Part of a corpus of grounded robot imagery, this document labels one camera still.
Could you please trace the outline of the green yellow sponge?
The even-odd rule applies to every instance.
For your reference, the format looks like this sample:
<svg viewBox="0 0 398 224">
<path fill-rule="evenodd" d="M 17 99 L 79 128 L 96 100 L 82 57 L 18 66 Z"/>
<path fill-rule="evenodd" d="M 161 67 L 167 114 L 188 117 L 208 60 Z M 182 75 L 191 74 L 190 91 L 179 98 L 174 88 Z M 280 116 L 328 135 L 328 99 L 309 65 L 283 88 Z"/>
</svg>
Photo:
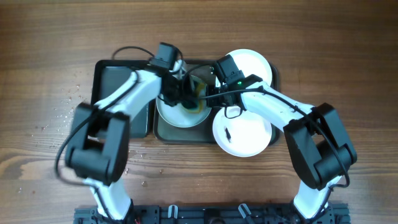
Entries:
<svg viewBox="0 0 398 224">
<path fill-rule="evenodd" d="M 203 100 L 199 98 L 205 95 L 206 84 L 202 81 L 188 79 L 184 81 L 181 101 L 182 106 L 192 113 L 199 113 L 203 109 Z"/>
</svg>

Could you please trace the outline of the light blue plate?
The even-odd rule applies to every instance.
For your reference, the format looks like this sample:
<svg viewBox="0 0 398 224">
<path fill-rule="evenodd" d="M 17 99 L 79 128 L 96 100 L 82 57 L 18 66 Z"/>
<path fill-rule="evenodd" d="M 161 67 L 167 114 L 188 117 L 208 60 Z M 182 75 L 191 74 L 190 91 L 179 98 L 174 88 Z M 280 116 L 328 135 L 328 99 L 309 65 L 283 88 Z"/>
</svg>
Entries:
<svg viewBox="0 0 398 224">
<path fill-rule="evenodd" d="M 196 76 L 190 76 L 190 79 L 205 83 L 201 78 Z M 192 113 L 191 111 L 186 110 L 181 103 L 176 106 L 166 105 L 162 101 L 162 95 L 159 95 L 158 99 L 156 99 L 156 107 L 160 116 L 167 123 L 178 128 L 194 127 L 204 121 L 211 112 L 211 108 L 207 106 L 206 100 L 203 100 L 203 109 L 199 113 Z"/>
</svg>

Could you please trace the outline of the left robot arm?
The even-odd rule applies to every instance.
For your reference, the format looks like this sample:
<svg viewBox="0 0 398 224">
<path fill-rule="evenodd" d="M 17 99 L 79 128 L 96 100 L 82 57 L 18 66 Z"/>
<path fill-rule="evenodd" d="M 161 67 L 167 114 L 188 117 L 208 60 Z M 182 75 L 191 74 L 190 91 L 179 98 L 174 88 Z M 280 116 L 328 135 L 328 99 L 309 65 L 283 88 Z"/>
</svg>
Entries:
<svg viewBox="0 0 398 224">
<path fill-rule="evenodd" d="M 108 97 L 93 105 L 81 103 L 75 110 L 70 135 L 60 146 L 58 163 L 81 178 L 77 186 L 89 187 L 97 207 L 91 220 L 135 223 L 134 203 L 122 179 L 127 164 L 130 124 L 143 107 L 162 95 L 169 103 L 191 102 L 198 96 L 198 81 L 188 75 L 178 79 L 168 71 L 129 69 L 129 78 Z"/>
</svg>

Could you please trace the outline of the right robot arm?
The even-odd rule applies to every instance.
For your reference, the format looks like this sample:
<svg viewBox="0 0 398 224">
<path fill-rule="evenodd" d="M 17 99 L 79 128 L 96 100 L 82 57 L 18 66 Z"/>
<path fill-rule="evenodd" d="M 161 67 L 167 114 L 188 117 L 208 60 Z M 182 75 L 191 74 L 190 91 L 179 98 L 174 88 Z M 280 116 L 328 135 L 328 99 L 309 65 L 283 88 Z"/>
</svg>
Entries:
<svg viewBox="0 0 398 224">
<path fill-rule="evenodd" d="M 357 161 L 357 153 L 332 105 L 300 103 L 256 75 L 231 85 L 209 87 L 204 100 L 211 106 L 238 106 L 284 133 L 293 168 L 300 178 L 293 204 L 304 222 L 320 218 L 332 191 L 350 185 L 348 170 Z"/>
</svg>

